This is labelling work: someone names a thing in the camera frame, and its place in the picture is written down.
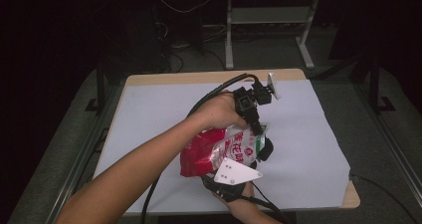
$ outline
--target gray carpet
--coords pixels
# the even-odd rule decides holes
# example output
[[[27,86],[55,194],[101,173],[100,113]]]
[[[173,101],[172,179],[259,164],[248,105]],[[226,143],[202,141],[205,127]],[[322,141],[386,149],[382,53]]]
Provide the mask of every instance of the gray carpet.
[[[308,47],[316,68],[307,70],[296,47],[295,32],[288,31],[277,36],[266,33],[248,43],[235,43],[235,69],[300,68],[307,77],[311,77],[341,62],[327,60],[335,29],[313,29]],[[224,62],[223,42],[207,43],[205,49]],[[180,72],[222,71],[218,57],[212,53],[201,54],[195,50],[176,52],[183,60]],[[171,57],[170,61],[173,70],[181,65],[176,57]],[[403,96],[395,79],[385,71],[381,71],[380,94],[390,98],[396,112],[374,115],[365,100],[367,83],[358,86],[347,78],[351,68],[341,70],[325,81],[314,81],[316,94],[350,164],[351,172],[388,190],[405,209],[373,183],[353,179],[361,199],[358,208],[345,211],[300,211],[297,214],[298,223],[413,223],[405,210],[422,223],[421,205],[409,188],[377,124],[379,120],[386,123],[412,167],[417,173],[422,173],[421,115]],[[122,87],[122,84],[118,87],[107,86],[106,109],[96,115],[95,112],[85,112],[89,100],[96,97],[95,80],[96,74],[92,73],[81,86],[10,223],[52,221],[49,214],[52,209],[60,206],[55,205],[55,202],[63,193],[62,188],[74,188],[76,182],[79,181],[81,186],[90,180],[100,154],[80,157],[80,150],[84,145],[94,147],[93,143],[101,138],[102,130],[109,127]],[[70,175],[74,165],[84,166],[88,159],[90,164],[85,173]],[[74,180],[70,182],[75,184],[74,187],[64,186],[69,179]],[[158,220],[151,218],[148,221],[157,223]],[[138,223],[138,217],[122,217],[119,223]]]

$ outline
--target dark background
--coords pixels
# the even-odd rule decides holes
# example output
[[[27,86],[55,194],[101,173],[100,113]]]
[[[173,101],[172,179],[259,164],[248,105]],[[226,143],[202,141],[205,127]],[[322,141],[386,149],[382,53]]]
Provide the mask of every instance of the dark background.
[[[6,94],[1,114],[0,223],[5,223],[86,76],[98,63],[105,64],[110,81],[133,73],[165,72],[159,55],[166,44],[156,39],[150,12],[155,0],[0,2],[1,82]],[[176,2],[183,5],[183,0]],[[320,0],[315,25],[339,25],[332,57],[346,59],[362,50],[376,56],[422,112],[421,2]],[[219,0],[212,0],[203,14],[224,23],[224,9]],[[199,16],[187,15],[183,21],[198,29]],[[176,28],[176,35],[191,36],[188,40],[200,49],[199,32],[192,36],[183,31],[186,26],[177,30],[177,24],[171,24],[177,17],[164,19]]]

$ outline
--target skin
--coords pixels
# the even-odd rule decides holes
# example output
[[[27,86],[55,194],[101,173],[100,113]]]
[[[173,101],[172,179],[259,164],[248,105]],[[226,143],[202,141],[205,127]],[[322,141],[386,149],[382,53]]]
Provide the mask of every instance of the skin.
[[[116,223],[197,133],[233,124],[248,127],[235,112],[233,95],[224,93],[211,99],[190,117],[125,155],[78,191],[62,208],[57,223]],[[245,191],[253,195],[253,187]],[[226,205],[244,223],[278,223],[267,222],[275,220],[248,201],[237,200]]]

